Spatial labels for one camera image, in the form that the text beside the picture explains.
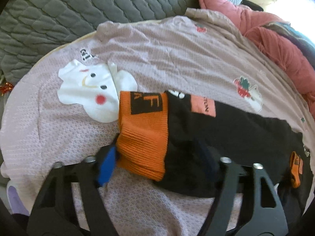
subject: orange sock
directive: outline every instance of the orange sock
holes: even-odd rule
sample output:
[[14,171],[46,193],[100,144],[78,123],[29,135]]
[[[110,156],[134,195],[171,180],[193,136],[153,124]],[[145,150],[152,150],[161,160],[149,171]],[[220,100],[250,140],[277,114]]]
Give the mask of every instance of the orange sock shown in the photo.
[[120,92],[118,166],[160,181],[168,144],[166,93]]

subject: orange tag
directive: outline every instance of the orange tag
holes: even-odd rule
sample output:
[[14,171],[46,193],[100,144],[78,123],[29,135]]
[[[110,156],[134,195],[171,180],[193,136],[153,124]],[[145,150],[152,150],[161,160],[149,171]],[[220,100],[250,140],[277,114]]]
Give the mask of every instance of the orange tag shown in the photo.
[[215,101],[210,98],[191,95],[192,112],[216,116]]
[[300,157],[296,152],[292,152],[290,157],[290,167],[291,167],[291,183],[293,188],[298,188],[301,185],[300,176],[299,176],[299,166],[300,166]]
[[300,159],[299,173],[303,175],[303,160],[302,159]]

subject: cartoon bear applique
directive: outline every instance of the cartoon bear applique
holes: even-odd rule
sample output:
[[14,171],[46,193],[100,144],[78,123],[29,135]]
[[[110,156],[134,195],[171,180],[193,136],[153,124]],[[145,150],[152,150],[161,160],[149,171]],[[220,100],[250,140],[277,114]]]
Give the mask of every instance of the cartoon bear applique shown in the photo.
[[118,119],[120,91],[138,88],[133,76],[117,71],[114,63],[85,66],[75,59],[61,68],[58,76],[63,80],[57,91],[60,102],[81,104],[89,117],[103,123]]

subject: pink jacket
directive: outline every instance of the pink jacket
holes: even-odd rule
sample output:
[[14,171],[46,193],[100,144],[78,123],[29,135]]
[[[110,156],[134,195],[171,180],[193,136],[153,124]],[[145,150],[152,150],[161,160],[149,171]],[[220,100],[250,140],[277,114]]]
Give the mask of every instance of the pink jacket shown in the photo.
[[285,37],[263,27],[272,21],[283,22],[278,16],[236,6],[228,0],[199,0],[202,9],[226,15],[259,50],[277,64],[294,83],[308,103],[315,119],[315,71],[297,46]]

